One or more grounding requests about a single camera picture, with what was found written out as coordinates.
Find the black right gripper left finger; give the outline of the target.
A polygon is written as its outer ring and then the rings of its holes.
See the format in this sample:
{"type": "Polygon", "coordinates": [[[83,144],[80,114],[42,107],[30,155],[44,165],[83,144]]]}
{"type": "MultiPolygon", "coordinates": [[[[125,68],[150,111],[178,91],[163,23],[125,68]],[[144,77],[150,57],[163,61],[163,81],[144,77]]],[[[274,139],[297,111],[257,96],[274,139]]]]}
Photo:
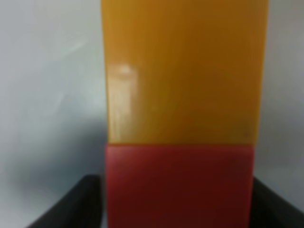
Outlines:
{"type": "Polygon", "coordinates": [[[99,228],[103,221],[101,177],[86,175],[30,228],[99,228]]]}

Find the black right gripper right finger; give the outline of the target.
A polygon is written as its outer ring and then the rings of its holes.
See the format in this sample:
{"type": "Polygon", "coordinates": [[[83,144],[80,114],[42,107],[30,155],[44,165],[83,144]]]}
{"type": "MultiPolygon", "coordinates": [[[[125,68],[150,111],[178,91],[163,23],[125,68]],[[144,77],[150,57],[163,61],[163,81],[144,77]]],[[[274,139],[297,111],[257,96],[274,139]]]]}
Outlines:
{"type": "Polygon", "coordinates": [[[304,213],[254,178],[251,228],[304,228],[304,213]]]}

